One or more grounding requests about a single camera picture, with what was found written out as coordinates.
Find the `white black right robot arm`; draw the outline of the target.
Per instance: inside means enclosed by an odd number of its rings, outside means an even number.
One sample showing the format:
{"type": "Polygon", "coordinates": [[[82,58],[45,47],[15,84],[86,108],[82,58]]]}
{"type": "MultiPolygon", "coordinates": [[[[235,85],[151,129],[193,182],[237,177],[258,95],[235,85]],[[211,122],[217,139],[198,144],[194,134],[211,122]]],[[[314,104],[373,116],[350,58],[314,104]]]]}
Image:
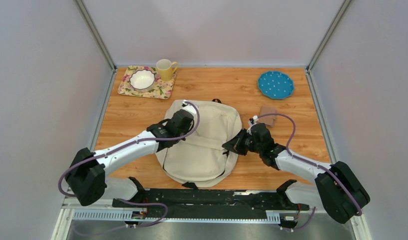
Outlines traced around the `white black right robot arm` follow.
{"type": "Polygon", "coordinates": [[[336,222],[345,224],[359,216],[371,198],[351,168],[344,162],[319,162],[299,155],[276,143],[263,123],[242,129],[222,145],[226,150],[245,156],[248,152],[259,155],[263,163],[274,169],[290,172],[309,182],[295,180],[284,183],[277,195],[277,203],[288,210],[295,204],[317,207],[336,222]]]}

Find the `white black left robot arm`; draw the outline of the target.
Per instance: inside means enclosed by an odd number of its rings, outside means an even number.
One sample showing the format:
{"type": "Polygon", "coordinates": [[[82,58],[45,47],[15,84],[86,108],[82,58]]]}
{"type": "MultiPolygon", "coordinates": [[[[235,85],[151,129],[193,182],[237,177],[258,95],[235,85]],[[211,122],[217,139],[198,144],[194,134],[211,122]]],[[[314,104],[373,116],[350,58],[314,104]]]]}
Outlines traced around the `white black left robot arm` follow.
{"type": "Polygon", "coordinates": [[[104,196],[108,189],[106,178],[112,172],[185,140],[196,131],[199,122],[198,108],[187,102],[171,118],[150,125],[127,141],[95,152],[82,148],[59,178],[58,189],[63,195],[76,198],[81,206],[91,205],[104,196]]]}

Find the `cream canvas backpack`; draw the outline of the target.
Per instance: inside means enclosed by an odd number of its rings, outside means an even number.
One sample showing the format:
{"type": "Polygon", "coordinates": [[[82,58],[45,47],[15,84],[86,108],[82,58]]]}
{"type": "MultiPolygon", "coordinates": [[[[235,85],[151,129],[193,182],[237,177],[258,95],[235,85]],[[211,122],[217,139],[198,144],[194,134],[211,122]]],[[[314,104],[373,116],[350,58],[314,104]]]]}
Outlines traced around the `cream canvas backpack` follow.
{"type": "Polygon", "coordinates": [[[200,117],[197,130],[179,143],[156,153],[164,172],[187,188],[210,188],[233,170],[238,154],[222,145],[242,130],[238,111],[214,101],[194,100],[200,117]]]}

